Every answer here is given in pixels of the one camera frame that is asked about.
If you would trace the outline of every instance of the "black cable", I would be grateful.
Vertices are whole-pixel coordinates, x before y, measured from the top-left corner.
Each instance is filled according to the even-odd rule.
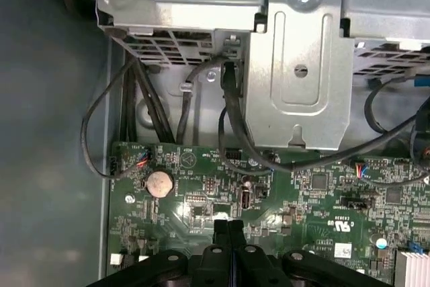
[[[366,184],[375,186],[377,188],[398,188],[401,186],[409,186],[409,185],[413,185],[413,184],[417,184],[417,183],[423,183],[424,179],[428,176],[429,176],[428,174],[422,174],[422,175],[418,176],[417,178],[406,179],[404,181],[394,181],[392,183],[380,183],[378,181],[371,181],[371,180],[366,179],[366,178],[361,178],[360,180]]]
[[[143,98],[145,100],[146,106],[148,108],[149,116],[153,121],[154,129],[155,129],[155,132],[157,133],[157,137],[159,138],[160,142],[167,142],[167,137],[166,137],[163,125],[161,124],[161,121],[159,119],[159,115],[157,114],[157,110],[155,109],[154,102],[149,96],[149,92],[145,87],[144,81],[142,80],[142,77],[140,74],[139,62],[136,62],[136,64],[134,64],[133,71],[134,71],[134,76],[136,77],[137,83],[139,84],[140,90],[143,94]]]
[[[339,153],[329,155],[326,157],[322,157],[320,159],[310,160],[310,161],[298,161],[295,163],[274,163],[273,161],[269,161],[263,156],[259,154],[254,145],[248,139],[248,136],[245,132],[245,123],[241,114],[241,107],[239,104],[239,97],[237,95],[236,89],[236,77],[234,75],[234,71],[232,71],[231,67],[228,70],[226,65],[226,72],[222,77],[223,84],[222,88],[224,89],[224,98],[226,102],[226,109],[228,113],[228,117],[230,118],[230,123],[234,132],[234,135],[238,138],[242,148],[250,155],[252,159],[254,159],[259,164],[266,166],[268,168],[291,172],[291,171],[300,171],[304,169],[311,169],[314,167],[322,167],[331,163],[335,163],[344,159],[348,159],[354,157],[356,155],[360,155],[375,149],[381,144],[388,142],[399,133],[401,133],[404,129],[413,125],[415,122],[415,116],[410,117],[408,120],[402,122],[397,127],[388,131],[387,133],[375,138],[369,142],[366,142],[362,145],[353,147],[351,149],[347,149],[345,151],[341,151]]]
[[[387,130],[381,126],[381,124],[379,122],[376,121],[375,116],[374,116],[374,112],[373,112],[373,102],[375,100],[375,97],[377,96],[377,94],[383,89],[385,88],[385,86],[389,85],[389,84],[393,84],[393,83],[403,83],[405,81],[408,80],[413,80],[413,79],[422,79],[422,78],[428,78],[430,76],[428,75],[413,75],[410,77],[395,77],[385,83],[381,83],[379,86],[377,86],[367,97],[367,99],[365,100],[364,103],[364,117],[365,120],[367,121],[367,123],[369,124],[369,127],[372,128],[372,130],[380,133],[380,134],[384,134],[385,132],[387,132]]]
[[[191,73],[185,79],[186,83],[193,83],[195,78],[201,73],[208,69],[213,69],[215,67],[220,67],[223,63],[228,61],[228,58],[223,56],[214,57],[212,60],[208,62],[204,62],[200,64],[198,67],[194,68]],[[179,123],[177,125],[176,132],[176,143],[177,145],[183,144],[183,138],[185,136],[185,129],[187,128],[187,121],[189,116],[189,110],[191,109],[191,98],[193,94],[192,92],[184,92],[182,95],[182,111],[181,118],[179,119]]]
[[[155,111],[157,112],[159,120],[163,126],[163,130],[164,130],[164,133],[165,133],[166,139],[167,139],[166,142],[170,142],[170,143],[174,144],[175,143],[175,137],[173,137],[173,133],[172,133],[172,130],[170,128],[169,120],[167,119],[167,115],[166,115],[166,112],[164,110],[163,104],[160,101],[160,97],[157,94],[157,92],[155,91],[151,80],[149,79],[148,72],[147,72],[146,68],[142,69],[142,66],[140,63],[137,65],[138,65],[138,72],[142,76],[142,82],[143,82],[146,90],[148,91],[150,98],[153,101]]]
[[[126,64],[124,64],[124,66],[120,69],[120,72],[118,74],[116,74],[112,80],[110,81],[109,85],[106,87],[106,89],[101,93],[101,95],[94,101],[94,103],[91,105],[91,107],[89,107],[89,109],[87,110],[87,113],[85,114],[83,120],[82,120],[82,126],[81,126],[81,147],[82,147],[82,152],[83,152],[83,157],[85,159],[86,164],[88,165],[88,168],[90,168],[90,170],[105,179],[118,179],[124,176],[127,176],[128,174],[130,174],[132,171],[134,171],[135,169],[137,169],[139,166],[138,165],[133,165],[129,168],[127,168],[125,171],[121,172],[118,175],[106,175],[103,174],[102,172],[100,172],[97,168],[95,168],[95,165],[93,164],[91,157],[89,156],[89,151],[88,151],[88,142],[87,142],[87,130],[88,130],[88,123],[89,120],[92,116],[92,114],[94,113],[94,110],[97,108],[97,106],[100,104],[100,102],[104,99],[104,97],[109,93],[110,89],[115,85],[116,82],[118,82],[122,76],[124,75],[124,73],[135,63],[135,59],[130,59]]]
[[[128,97],[127,97],[127,133],[128,140],[137,141],[136,129],[136,77],[133,71],[128,71]]]
[[[236,171],[237,173],[243,175],[251,175],[251,176],[259,176],[259,175],[267,175],[271,173],[271,169],[261,170],[261,169],[245,169],[233,164],[230,160],[228,160],[225,154],[225,132],[224,132],[224,118],[226,115],[227,109],[224,108],[221,112],[220,118],[218,120],[218,150],[220,152],[221,161],[232,171]]]
[[[128,103],[128,78],[130,72],[124,73],[122,79],[121,119],[120,119],[120,141],[127,140],[127,103]]]
[[[413,165],[422,172],[427,172],[426,169],[421,165],[420,157],[415,155],[415,139],[417,139],[418,132],[415,130],[415,125],[411,129],[411,137],[409,140],[409,155]]]

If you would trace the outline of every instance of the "red and blue wires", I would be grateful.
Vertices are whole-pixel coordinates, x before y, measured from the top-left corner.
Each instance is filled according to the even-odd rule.
[[[357,170],[357,178],[362,178],[368,170],[368,166],[365,164],[357,164],[355,165],[355,169]]]

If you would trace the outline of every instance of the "green circuit board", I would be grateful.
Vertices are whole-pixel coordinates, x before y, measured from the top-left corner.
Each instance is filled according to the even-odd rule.
[[[145,167],[111,181],[108,257],[122,256],[120,264],[108,259],[109,274],[165,249],[201,254],[212,243],[217,218],[242,219],[248,242],[267,254],[305,249],[387,283],[397,249],[408,241],[430,245],[430,189],[424,183],[375,188],[357,178],[355,162],[251,177],[226,168],[216,149],[129,142],[113,145],[111,172],[134,165],[145,151],[151,155]],[[245,154],[229,153],[237,165],[251,167]],[[280,151],[273,158],[285,163],[319,156]],[[418,175],[408,159],[360,161],[368,166],[365,178],[376,181]],[[154,170],[173,177],[165,198],[145,188]],[[387,248],[378,249],[373,237],[383,237]]]

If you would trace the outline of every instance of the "heatsink fins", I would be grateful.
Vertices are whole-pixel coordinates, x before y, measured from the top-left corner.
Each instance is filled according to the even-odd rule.
[[[398,252],[394,287],[429,287],[430,257],[412,252]]]

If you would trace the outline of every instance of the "capacitor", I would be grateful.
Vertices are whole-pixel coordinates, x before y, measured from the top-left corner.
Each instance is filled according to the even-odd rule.
[[[378,249],[385,249],[388,246],[388,242],[380,233],[374,233],[370,236],[370,242],[375,245]]]
[[[155,198],[165,198],[173,189],[173,176],[164,170],[154,171],[146,179],[146,189]]]

